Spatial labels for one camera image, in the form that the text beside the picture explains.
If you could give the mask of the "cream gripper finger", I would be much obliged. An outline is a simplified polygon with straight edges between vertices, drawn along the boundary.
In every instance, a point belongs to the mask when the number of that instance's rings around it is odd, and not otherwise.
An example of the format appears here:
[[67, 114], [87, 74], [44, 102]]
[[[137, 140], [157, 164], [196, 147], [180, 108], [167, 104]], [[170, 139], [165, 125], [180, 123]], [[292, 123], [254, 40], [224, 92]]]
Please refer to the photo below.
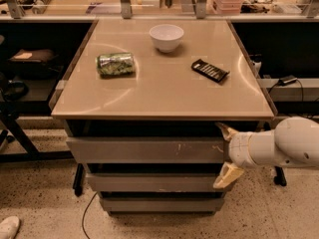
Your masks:
[[225, 188], [238, 179], [243, 173], [244, 170], [234, 163], [225, 162], [213, 183], [213, 187], [215, 189]]
[[231, 141], [232, 138], [238, 134], [238, 130], [228, 126], [223, 122], [217, 122], [215, 125], [221, 130], [222, 136], [226, 141]]

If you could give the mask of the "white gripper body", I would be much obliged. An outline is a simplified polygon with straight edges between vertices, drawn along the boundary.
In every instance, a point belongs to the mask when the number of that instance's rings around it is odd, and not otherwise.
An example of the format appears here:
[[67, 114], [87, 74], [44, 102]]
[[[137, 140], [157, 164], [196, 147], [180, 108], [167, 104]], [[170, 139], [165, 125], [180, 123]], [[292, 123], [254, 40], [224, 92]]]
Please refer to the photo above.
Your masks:
[[256, 165], [250, 154], [250, 140], [253, 132], [239, 132], [229, 143], [228, 155], [232, 162], [241, 168], [251, 168]]

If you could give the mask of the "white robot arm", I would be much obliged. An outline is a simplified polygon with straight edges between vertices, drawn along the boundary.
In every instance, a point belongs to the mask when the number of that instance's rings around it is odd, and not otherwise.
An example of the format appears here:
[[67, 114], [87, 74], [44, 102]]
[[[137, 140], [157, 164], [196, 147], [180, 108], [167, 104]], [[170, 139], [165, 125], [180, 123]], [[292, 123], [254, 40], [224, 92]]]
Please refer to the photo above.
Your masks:
[[277, 167], [319, 166], [319, 123], [302, 117], [282, 120], [275, 129], [260, 132], [238, 131], [216, 124], [228, 142], [228, 156], [213, 183], [215, 189], [227, 187], [245, 168], [258, 165]]

